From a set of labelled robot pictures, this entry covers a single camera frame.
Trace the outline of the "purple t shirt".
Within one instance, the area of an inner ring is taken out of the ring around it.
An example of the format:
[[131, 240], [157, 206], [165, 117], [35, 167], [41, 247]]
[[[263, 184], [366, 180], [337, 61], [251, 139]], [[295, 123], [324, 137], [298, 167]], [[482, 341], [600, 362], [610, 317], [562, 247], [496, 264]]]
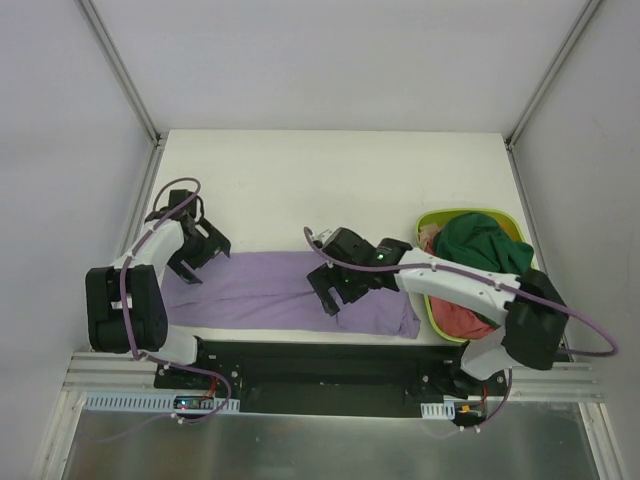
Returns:
[[334, 316], [325, 313], [306, 279], [321, 264], [310, 251], [235, 253], [202, 267], [200, 284], [167, 269], [161, 292], [173, 325], [418, 336], [421, 321], [405, 292], [374, 290]]

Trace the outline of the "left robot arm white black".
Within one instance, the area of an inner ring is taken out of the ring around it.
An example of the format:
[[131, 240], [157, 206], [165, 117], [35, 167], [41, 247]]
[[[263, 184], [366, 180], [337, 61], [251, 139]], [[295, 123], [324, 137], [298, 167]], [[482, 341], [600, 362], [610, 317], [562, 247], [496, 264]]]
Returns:
[[85, 277], [89, 343], [93, 350], [154, 357], [178, 364], [176, 375], [188, 388], [204, 387], [210, 363], [198, 356], [198, 339], [169, 325], [161, 293], [166, 270], [188, 285], [202, 280], [196, 271], [223, 254], [231, 242], [204, 217], [204, 202], [187, 189], [169, 192], [168, 205], [155, 207], [132, 248]]

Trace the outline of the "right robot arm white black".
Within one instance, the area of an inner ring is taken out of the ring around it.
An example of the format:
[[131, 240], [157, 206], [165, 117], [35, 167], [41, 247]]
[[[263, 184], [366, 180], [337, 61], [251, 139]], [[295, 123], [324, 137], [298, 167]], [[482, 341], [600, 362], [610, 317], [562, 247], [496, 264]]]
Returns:
[[482, 339], [464, 343], [451, 363], [431, 376], [442, 385], [469, 395], [505, 369], [552, 368], [568, 315], [544, 273], [480, 270], [392, 238], [373, 246], [347, 228], [321, 234], [305, 228], [303, 232], [324, 261], [307, 279], [331, 316], [373, 290], [389, 290], [445, 300], [496, 324]]

